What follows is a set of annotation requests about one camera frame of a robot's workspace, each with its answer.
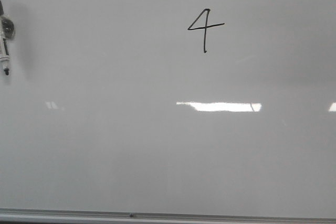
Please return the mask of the white whiteboard marker black tip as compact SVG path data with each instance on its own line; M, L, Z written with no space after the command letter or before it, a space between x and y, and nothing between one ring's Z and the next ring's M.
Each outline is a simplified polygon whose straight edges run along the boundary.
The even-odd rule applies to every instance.
M7 45L8 40L15 37L15 25L11 19L5 16L1 2L1 66L6 76L9 76L10 54Z

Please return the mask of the white whiteboard with aluminium frame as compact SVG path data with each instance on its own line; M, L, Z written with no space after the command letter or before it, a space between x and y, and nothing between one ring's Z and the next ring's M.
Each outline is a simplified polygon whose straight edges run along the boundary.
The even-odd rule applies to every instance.
M1 20L1 222L335 223L335 0Z

